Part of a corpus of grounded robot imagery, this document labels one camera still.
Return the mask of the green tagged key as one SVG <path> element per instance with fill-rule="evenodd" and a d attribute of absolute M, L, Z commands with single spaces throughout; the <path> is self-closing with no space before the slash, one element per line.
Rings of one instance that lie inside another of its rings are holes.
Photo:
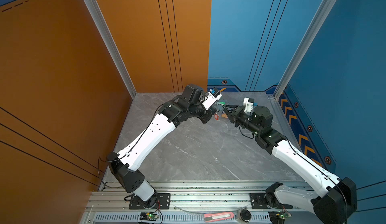
<path fill-rule="evenodd" d="M 216 104 L 216 105 L 226 105 L 226 103 L 223 102 L 223 101 L 216 101 L 215 104 Z"/>

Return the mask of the keyring with coloured keys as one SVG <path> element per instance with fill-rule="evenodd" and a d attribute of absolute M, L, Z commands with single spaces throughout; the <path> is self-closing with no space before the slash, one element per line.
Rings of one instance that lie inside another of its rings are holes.
<path fill-rule="evenodd" d="M 215 120 L 219 120 L 219 118 L 225 118 L 225 119 L 227 119 L 228 118 L 228 116 L 226 115 L 226 113 L 225 113 L 225 110 L 224 110 L 224 108 L 223 108 L 223 105 L 216 105 L 215 104 L 215 107 L 216 107 L 216 109 L 217 109 L 217 113 L 214 115 L 214 118 L 215 118 Z"/>

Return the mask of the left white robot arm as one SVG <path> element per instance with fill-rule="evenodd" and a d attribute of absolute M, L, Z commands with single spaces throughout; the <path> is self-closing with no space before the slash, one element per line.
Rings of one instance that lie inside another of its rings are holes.
<path fill-rule="evenodd" d="M 139 168 L 148 154 L 169 133 L 189 118 L 207 123 L 217 112 L 215 103 L 222 97 L 217 88 L 204 92 L 189 84 L 182 94 L 161 104 L 145 130 L 119 152 L 106 157 L 109 169 L 127 193 L 132 193 L 148 206 L 157 202 L 157 192 Z"/>

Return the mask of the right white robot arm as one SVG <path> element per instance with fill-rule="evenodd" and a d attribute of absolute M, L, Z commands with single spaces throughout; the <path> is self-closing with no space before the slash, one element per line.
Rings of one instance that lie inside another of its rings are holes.
<path fill-rule="evenodd" d="M 244 106 L 224 105 L 231 123 L 250 131 L 258 146 L 296 172 L 311 191 L 276 182 L 265 191 L 272 208 L 291 205 L 315 214 L 324 224 L 345 224 L 357 210 L 356 184 L 341 179 L 298 150 L 286 136 L 272 127 L 273 115 L 266 106 L 256 106 L 250 113 Z"/>

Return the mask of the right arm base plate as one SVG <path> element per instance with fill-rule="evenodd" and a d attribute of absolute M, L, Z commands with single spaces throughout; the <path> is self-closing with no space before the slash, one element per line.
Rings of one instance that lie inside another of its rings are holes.
<path fill-rule="evenodd" d="M 258 209 L 293 209 L 292 205 L 280 204 L 270 194 L 265 192 L 250 193 L 250 204 L 253 210 Z"/>

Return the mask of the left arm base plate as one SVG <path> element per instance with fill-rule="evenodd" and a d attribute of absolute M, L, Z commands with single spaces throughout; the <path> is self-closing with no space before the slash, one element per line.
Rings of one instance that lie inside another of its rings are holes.
<path fill-rule="evenodd" d="M 170 207 L 170 193 L 158 193 L 156 192 L 149 200 L 143 201 L 138 196 L 133 196 L 129 203 L 130 210 L 145 210 L 145 209 L 159 209 L 168 210 Z"/>

